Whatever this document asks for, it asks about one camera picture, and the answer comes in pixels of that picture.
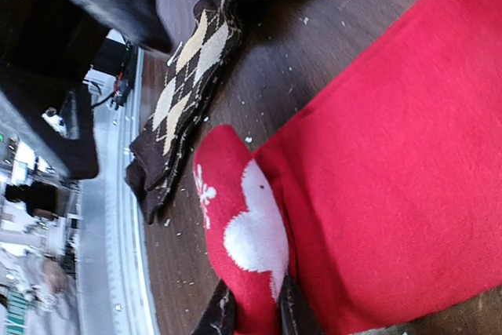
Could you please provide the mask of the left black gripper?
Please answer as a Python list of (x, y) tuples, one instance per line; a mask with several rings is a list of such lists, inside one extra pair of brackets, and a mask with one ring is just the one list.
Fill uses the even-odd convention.
[(99, 172), (83, 80), (110, 30), (157, 53), (173, 46), (156, 0), (1, 0), (1, 130), (73, 180)]

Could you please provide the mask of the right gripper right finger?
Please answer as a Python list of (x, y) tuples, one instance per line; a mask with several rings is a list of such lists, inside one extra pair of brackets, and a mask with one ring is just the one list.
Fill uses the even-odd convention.
[(293, 276), (287, 275), (284, 278), (278, 302), (281, 313), (282, 334), (325, 334)]

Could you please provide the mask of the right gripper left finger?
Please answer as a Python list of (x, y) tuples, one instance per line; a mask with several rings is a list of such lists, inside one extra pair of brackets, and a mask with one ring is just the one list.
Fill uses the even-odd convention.
[(192, 335), (233, 335), (235, 314), (235, 297), (220, 280)]

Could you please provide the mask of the red snowflake sock pair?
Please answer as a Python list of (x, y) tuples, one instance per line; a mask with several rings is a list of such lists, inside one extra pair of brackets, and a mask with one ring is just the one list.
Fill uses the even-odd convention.
[(419, 0), (257, 151), (230, 126), (195, 183), (234, 334), (282, 334), (293, 276), (325, 334), (501, 284), (501, 0)]

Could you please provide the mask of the brown beige argyle sock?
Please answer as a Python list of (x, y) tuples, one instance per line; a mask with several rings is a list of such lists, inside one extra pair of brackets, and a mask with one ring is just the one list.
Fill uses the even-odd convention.
[(184, 168), (187, 145), (230, 59), (244, 42), (238, 6), (248, 0), (199, 0), (192, 36), (167, 68), (155, 110), (131, 143), (126, 182), (152, 224)]

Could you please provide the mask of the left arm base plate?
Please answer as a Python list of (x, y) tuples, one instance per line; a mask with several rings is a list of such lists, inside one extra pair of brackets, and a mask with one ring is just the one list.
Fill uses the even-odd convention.
[(112, 91), (104, 96), (97, 82), (88, 79), (87, 82), (98, 89), (100, 99), (91, 105), (94, 109), (108, 101), (111, 106), (118, 110), (126, 104), (127, 98), (134, 88), (131, 74), (132, 66), (136, 63), (136, 48), (130, 40), (124, 35), (121, 35), (122, 42), (106, 38), (100, 51), (94, 58), (91, 68), (94, 71), (99, 71), (106, 75), (114, 77)]

